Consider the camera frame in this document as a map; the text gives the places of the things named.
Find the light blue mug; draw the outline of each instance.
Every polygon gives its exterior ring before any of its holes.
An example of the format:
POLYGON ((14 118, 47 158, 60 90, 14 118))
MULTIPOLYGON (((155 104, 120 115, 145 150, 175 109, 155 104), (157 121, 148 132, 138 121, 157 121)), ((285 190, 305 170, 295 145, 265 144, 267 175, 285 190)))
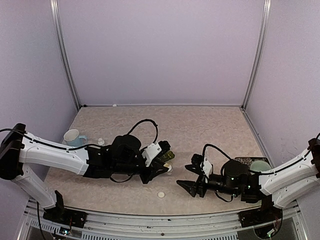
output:
POLYGON ((80 135, 77 129, 70 129, 63 135, 65 143, 72 147, 80 147, 87 143, 88 139, 85 135, 80 135))

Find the cup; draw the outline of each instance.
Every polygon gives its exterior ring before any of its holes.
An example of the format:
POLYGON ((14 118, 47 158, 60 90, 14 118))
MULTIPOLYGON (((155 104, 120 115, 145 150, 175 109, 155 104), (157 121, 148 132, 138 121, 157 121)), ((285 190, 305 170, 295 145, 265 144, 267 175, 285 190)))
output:
POLYGON ((88 141, 87 136, 80 135, 77 129, 70 129, 63 135, 63 139, 65 140, 68 146, 72 147, 81 147, 85 145, 88 141))

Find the table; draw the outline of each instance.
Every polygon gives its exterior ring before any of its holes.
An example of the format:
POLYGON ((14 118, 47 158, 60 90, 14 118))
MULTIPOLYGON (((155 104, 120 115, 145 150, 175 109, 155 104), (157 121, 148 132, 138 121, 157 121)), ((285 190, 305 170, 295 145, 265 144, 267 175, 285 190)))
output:
MULTIPOLYGON (((91 179, 62 169, 51 167, 46 183, 58 190, 69 207, 105 213, 131 215, 194 215, 240 210, 257 206, 235 198, 232 203, 219 200, 208 191, 204 198, 191 197, 176 180, 195 181, 197 175, 185 169, 193 154, 202 153, 206 143, 217 145, 232 158, 261 157, 259 146, 238 107, 213 106, 117 106, 82 107, 71 129, 87 135, 89 143, 103 138, 111 144, 118 135, 126 134, 142 119, 153 119, 159 128, 158 141, 167 140, 175 154, 171 160, 172 175, 162 174, 148 184, 142 184, 139 176, 130 181, 115 183, 110 179, 91 179), (159 198, 158 192, 165 197, 159 198)), ((145 122, 132 135, 142 146, 151 143, 155 129, 145 122)), ((227 159, 208 148, 206 157, 219 173, 227 159)), ((117 180, 126 175, 114 175, 117 180)))

